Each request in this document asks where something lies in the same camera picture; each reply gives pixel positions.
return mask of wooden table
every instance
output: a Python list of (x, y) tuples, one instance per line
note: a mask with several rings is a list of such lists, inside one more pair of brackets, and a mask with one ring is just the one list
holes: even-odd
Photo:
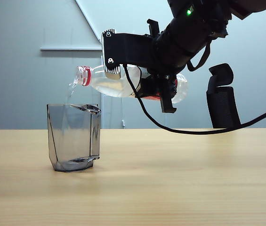
[(101, 159), (54, 172), (46, 130), (0, 130), (0, 226), (266, 226), (266, 129), (103, 129)]

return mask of green led light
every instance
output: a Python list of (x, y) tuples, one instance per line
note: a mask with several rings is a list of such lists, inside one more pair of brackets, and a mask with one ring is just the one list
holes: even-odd
[(191, 11), (190, 9), (188, 9), (187, 12), (186, 12), (186, 14), (187, 14), (188, 16), (190, 16), (191, 13), (192, 13), (192, 11)]

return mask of gray wall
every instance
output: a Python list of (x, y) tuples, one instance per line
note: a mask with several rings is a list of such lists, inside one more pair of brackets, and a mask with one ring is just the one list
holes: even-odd
[[(171, 20), (166, 0), (80, 0), (97, 34), (107, 28), (118, 32), (148, 33), (146, 19)], [(155, 3), (155, 10), (149, 6)], [(242, 122), (266, 111), (266, 11), (241, 21), (233, 18), (229, 36), (215, 41), (205, 66), (183, 74), (189, 95), (173, 115), (162, 114), (160, 103), (145, 101), (159, 122), (174, 128), (211, 127), (205, 91), (208, 68), (229, 63)], [(0, 129), (46, 128), (46, 104), (63, 103), (67, 84), (77, 65), (100, 64), (100, 52), (40, 52), (41, 46), (98, 47), (99, 42), (74, 0), (0, 0)], [(103, 128), (154, 128), (133, 98), (102, 96), (80, 88), (73, 103), (99, 103)], [(256, 125), (266, 127), (266, 119)]]

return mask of water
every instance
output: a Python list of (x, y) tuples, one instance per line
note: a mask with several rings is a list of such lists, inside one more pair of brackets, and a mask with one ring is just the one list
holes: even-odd
[(72, 97), (72, 94), (77, 86), (78, 79), (77, 76), (74, 78), (74, 81), (68, 85), (68, 90), (66, 93), (65, 103), (64, 103), (64, 109), (63, 109), (63, 119), (62, 119), (62, 125), (61, 125), (61, 131), (62, 135), (65, 133), (65, 130), (68, 129), (68, 119), (67, 119), (67, 112), (70, 107), (70, 99)]
[[(111, 97), (129, 97), (134, 94), (127, 77), (125, 75), (124, 68), (121, 66), (121, 78), (114, 80), (106, 77), (104, 71), (95, 71), (94, 75), (101, 73), (101, 75), (94, 76), (92, 78), (92, 86), (98, 92), (103, 93)], [(135, 88), (138, 87), (140, 82), (140, 69), (134, 65), (128, 65), (129, 77), (131, 78)]]

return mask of screw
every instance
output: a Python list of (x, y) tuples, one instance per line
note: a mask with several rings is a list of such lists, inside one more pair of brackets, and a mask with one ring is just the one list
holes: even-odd
[(109, 58), (109, 59), (108, 59), (108, 63), (109, 63), (109, 64), (114, 63), (113, 59), (112, 59), (112, 58)]

